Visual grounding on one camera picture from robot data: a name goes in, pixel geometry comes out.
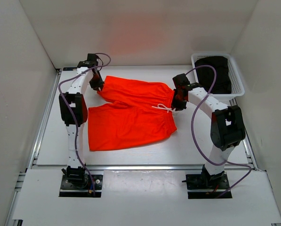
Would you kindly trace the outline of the orange shorts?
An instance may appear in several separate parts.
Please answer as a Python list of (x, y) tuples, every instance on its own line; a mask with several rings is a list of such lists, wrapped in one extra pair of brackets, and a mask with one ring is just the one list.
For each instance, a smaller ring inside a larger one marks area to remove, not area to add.
[(165, 83), (107, 76), (98, 95), (107, 103), (88, 109), (90, 151), (157, 143), (177, 129), (171, 108), (174, 91)]

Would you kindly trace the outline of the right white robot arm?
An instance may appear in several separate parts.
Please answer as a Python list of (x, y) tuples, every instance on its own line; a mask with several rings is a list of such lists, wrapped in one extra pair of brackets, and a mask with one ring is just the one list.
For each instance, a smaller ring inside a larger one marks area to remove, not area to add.
[(210, 96), (198, 83), (190, 83), (184, 73), (175, 76), (173, 82), (172, 108), (184, 110), (189, 102), (196, 105), (194, 113), (202, 110), (211, 119), (210, 138), (213, 146), (202, 168), (201, 183), (206, 188), (212, 188), (223, 176), (231, 152), (245, 138), (241, 109)]

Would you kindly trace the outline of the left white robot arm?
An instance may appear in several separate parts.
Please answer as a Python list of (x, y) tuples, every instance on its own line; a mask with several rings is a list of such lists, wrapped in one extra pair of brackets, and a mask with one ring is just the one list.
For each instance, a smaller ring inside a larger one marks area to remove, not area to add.
[(89, 53), (87, 59), (80, 61), (77, 75), (59, 83), (59, 105), (61, 119), (68, 135), (68, 163), (63, 173), (67, 181), (78, 189), (87, 188), (95, 191), (95, 180), (87, 169), (83, 156), (83, 129), (88, 119), (88, 108), (84, 98), (90, 86), (95, 91), (102, 91), (104, 81), (100, 70), (105, 67), (100, 53)]

